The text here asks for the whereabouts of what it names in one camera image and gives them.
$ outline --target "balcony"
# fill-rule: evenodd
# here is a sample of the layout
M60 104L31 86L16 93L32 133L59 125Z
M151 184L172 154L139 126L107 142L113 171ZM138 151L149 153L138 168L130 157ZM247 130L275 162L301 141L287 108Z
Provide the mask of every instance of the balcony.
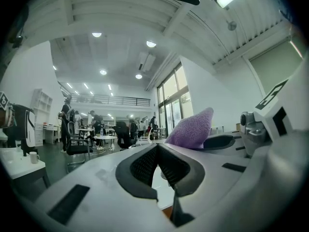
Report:
M150 99L123 97L123 96L109 96L109 95L72 94L71 102L150 107Z

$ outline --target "white mug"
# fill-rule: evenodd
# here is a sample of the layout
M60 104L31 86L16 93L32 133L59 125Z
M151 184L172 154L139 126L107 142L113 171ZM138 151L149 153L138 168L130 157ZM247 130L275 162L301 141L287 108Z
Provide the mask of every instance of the white mug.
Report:
M36 164L39 162L40 156L37 154L37 152L29 152L29 155L32 164Z

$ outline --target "window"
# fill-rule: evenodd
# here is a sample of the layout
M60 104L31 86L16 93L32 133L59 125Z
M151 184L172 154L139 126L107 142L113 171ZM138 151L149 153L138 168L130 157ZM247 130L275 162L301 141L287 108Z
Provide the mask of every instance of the window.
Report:
M175 75L172 75L164 84L164 96L165 99L172 96L177 92L176 78Z
M193 115L190 93L182 95L183 118L188 118Z
M185 78L184 70L183 70L182 66L176 71L176 75L177 75L177 81L178 81L179 89L182 89L183 87L188 85L187 79Z
M164 97L163 97L163 88L159 88L159 103L163 102Z
M183 119L193 115L191 97L183 66L179 65L158 87L159 117L161 127L166 133Z

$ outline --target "white table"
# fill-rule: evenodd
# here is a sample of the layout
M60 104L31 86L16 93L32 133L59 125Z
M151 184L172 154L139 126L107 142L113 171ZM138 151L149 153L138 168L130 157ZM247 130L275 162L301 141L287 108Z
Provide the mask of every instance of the white table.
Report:
M94 131L95 129L94 128L91 128L91 129L79 129L79 135L81 135L81 132L83 132L83 139L85 138L85 133L88 133L89 131Z
M112 140L116 139L117 137L114 137L114 136L100 136L100 137L97 137L97 136L95 136L94 138L100 140L99 147L98 147L97 150L100 150L100 147L102 147L101 149L103 150L104 147L103 147L102 140L109 140L109 139L111 140L111 147L109 148L109 150L112 150Z
M14 160L12 162L7 162L3 156L3 150L10 149L14 151ZM46 187L50 186L50 182L46 173L45 163L39 161L36 164L32 164L30 161L30 156L23 156L23 151L17 152L16 148L1 148L1 160L3 165L8 172L10 178L14 183L20 187L33 182L39 178L43 178Z

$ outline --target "white ceiling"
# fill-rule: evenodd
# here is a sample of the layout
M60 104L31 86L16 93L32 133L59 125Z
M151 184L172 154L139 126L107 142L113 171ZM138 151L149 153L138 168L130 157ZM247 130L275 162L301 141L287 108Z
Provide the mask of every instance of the white ceiling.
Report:
M282 29L276 0L234 0L228 10L214 0L200 2L193 6L175 0L31 0L23 45L51 41L61 82L145 87L169 53L215 73L221 63L240 57ZM228 30L230 21L237 23L235 31ZM288 35L284 30L278 40ZM91 37L95 31L103 35ZM148 49L146 40L156 42L157 48ZM147 50L153 51L156 61L137 82L137 56ZM101 68L109 74L102 77Z
M169 51L162 45L149 48L146 39L125 34L91 33L72 35L50 41L56 75L63 83L100 83L146 88ZM138 80L140 54L151 54L155 60L149 71Z

